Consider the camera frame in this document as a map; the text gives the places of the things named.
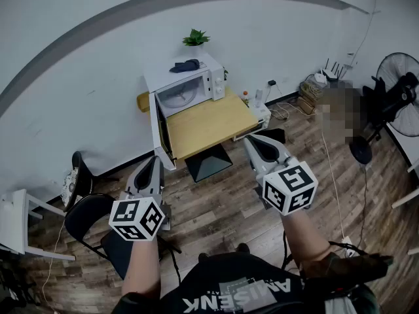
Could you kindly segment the white power strip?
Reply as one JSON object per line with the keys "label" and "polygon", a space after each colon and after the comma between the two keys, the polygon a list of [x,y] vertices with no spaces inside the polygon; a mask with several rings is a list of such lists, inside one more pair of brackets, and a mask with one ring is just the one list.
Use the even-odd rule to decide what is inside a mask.
{"label": "white power strip", "polygon": [[353,243],[348,236],[343,238],[342,244],[345,245],[344,255],[345,255],[346,258],[351,258],[351,257],[357,255],[356,251],[354,250]]}

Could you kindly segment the white wooden stool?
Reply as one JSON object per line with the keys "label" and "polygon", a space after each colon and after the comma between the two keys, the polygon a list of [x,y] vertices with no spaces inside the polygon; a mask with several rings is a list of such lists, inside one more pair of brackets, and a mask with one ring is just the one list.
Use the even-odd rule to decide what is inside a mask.
{"label": "white wooden stool", "polygon": [[0,248],[15,251],[18,254],[34,254],[46,258],[75,261],[73,255],[58,254],[31,247],[28,244],[28,216],[42,219],[43,216],[33,213],[30,206],[35,205],[61,217],[66,212],[43,202],[27,193],[26,189],[3,194],[0,197]]}

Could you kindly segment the black folding chair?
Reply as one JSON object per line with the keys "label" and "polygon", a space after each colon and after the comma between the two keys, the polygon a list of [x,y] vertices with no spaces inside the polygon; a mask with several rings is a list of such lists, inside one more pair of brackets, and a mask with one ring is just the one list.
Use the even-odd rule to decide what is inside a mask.
{"label": "black folding chair", "polygon": [[[94,251],[99,256],[110,261],[121,278],[125,278],[132,246],[135,241],[125,241],[111,228],[101,240],[100,245],[93,247],[84,241],[84,237],[91,227],[102,217],[110,217],[114,198],[107,194],[90,194],[77,202],[66,214],[65,228],[67,232],[79,243]],[[155,237],[173,256],[181,250],[162,239],[158,234]]]}

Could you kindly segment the white router with antennas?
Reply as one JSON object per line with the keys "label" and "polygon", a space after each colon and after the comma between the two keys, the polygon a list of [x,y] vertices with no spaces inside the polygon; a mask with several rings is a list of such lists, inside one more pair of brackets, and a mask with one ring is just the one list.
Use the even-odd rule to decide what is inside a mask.
{"label": "white router with antennas", "polygon": [[347,65],[345,63],[340,63],[339,61],[335,61],[329,66],[329,59],[327,59],[325,67],[320,69],[319,72],[325,76],[327,81],[334,82],[343,77],[346,68]]}

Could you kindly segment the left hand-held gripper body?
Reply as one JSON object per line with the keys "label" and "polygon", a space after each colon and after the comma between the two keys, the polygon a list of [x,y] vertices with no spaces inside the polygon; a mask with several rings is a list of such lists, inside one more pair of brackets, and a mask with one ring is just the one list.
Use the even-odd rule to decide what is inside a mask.
{"label": "left hand-held gripper body", "polygon": [[113,202],[109,225],[125,241],[152,241],[171,228],[171,209],[161,194],[126,190]]}

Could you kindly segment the black table pedestal base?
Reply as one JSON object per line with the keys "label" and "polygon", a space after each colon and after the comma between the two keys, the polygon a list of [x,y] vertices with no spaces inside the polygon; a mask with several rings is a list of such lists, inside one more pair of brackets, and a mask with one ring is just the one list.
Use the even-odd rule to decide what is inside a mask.
{"label": "black table pedestal base", "polygon": [[198,183],[230,167],[232,161],[222,144],[217,144],[185,159],[194,182]]}

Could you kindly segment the green potted plant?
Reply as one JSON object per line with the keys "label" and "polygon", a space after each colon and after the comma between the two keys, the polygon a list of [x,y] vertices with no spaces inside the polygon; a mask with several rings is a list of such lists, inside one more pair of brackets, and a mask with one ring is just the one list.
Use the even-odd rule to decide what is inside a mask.
{"label": "green potted plant", "polygon": [[206,35],[205,31],[200,31],[192,28],[189,36],[184,37],[182,43],[185,46],[202,48],[205,43],[210,41],[210,36]]}

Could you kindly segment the black chair patterned cushion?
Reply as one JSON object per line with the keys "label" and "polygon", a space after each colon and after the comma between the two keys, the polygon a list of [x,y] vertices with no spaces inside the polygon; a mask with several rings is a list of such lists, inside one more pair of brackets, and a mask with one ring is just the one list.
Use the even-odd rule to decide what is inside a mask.
{"label": "black chair patterned cushion", "polygon": [[72,170],[65,177],[61,198],[68,212],[79,200],[93,193],[94,186],[100,182],[118,182],[118,178],[95,176],[85,164],[80,151],[72,155]]}

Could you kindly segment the dark blue cloth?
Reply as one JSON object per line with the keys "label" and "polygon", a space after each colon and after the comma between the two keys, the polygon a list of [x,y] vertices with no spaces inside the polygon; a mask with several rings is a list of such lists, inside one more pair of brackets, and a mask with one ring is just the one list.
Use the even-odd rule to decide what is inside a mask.
{"label": "dark blue cloth", "polygon": [[174,66],[170,68],[171,73],[183,73],[189,71],[196,71],[200,68],[200,61],[196,58],[189,59],[183,62],[175,62]]}

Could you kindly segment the person's left forearm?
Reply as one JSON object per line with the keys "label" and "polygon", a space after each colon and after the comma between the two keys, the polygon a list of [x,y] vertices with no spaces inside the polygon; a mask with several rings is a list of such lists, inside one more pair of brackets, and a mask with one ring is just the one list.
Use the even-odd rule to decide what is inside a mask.
{"label": "person's left forearm", "polygon": [[160,299],[160,262],[156,238],[152,241],[135,241],[132,246],[130,263],[122,284],[122,295],[131,292],[154,300]]}

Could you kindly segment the white microwave oven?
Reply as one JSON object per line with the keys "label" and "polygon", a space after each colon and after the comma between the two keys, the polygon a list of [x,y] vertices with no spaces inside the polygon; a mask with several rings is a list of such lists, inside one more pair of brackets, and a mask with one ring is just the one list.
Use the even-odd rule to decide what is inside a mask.
{"label": "white microwave oven", "polygon": [[[207,100],[217,101],[225,96],[224,67],[207,53],[199,54],[195,58],[200,61],[200,68],[196,71],[171,73],[170,68],[174,66],[175,62],[193,59],[188,56],[180,56],[151,66],[143,74],[149,91],[154,152],[168,170],[176,168],[168,118]],[[176,109],[165,107],[160,101],[159,94],[182,84],[196,88],[196,97],[184,107]]]}

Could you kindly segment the person's black t-shirt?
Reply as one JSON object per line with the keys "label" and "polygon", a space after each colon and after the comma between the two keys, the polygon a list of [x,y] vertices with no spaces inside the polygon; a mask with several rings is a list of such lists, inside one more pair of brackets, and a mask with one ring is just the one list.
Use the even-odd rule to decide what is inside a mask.
{"label": "person's black t-shirt", "polygon": [[333,300],[305,299],[299,276],[249,253],[203,259],[159,300],[131,292],[112,314],[380,314],[365,285]]}

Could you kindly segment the black standing fan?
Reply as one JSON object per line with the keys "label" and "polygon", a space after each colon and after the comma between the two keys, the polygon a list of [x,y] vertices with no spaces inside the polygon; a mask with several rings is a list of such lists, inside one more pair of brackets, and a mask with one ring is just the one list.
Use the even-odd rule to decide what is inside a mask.
{"label": "black standing fan", "polygon": [[349,143],[352,156],[363,165],[372,160],[370,143],[380,139],[386,124],[405,137],[419,137],[419,61],[394,52],[382,60],[371,78],[375,86],[363,87],[360,105],[361,116],[374,132],[368,139],[358,135]]}

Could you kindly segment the mustard yellow cushion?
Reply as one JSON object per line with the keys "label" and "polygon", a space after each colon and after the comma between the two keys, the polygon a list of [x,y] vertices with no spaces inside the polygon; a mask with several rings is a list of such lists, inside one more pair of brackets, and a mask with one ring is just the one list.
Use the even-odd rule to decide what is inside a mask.
{"label": "mustard yellow cushion", "polygon": [[143,113],[150,111],[149,92],[144,92],[136,97],[137,107]]}

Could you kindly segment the brown cardboard box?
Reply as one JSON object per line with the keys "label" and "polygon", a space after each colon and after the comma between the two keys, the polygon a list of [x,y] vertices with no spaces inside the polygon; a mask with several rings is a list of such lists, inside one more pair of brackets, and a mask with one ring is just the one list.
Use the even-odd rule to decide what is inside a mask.
{"label": "brown cardboard box", "polygon": [[316,102],[304,96],[299,96],[297,98],[297,105],[305,114],[311,115],[316,113]]}

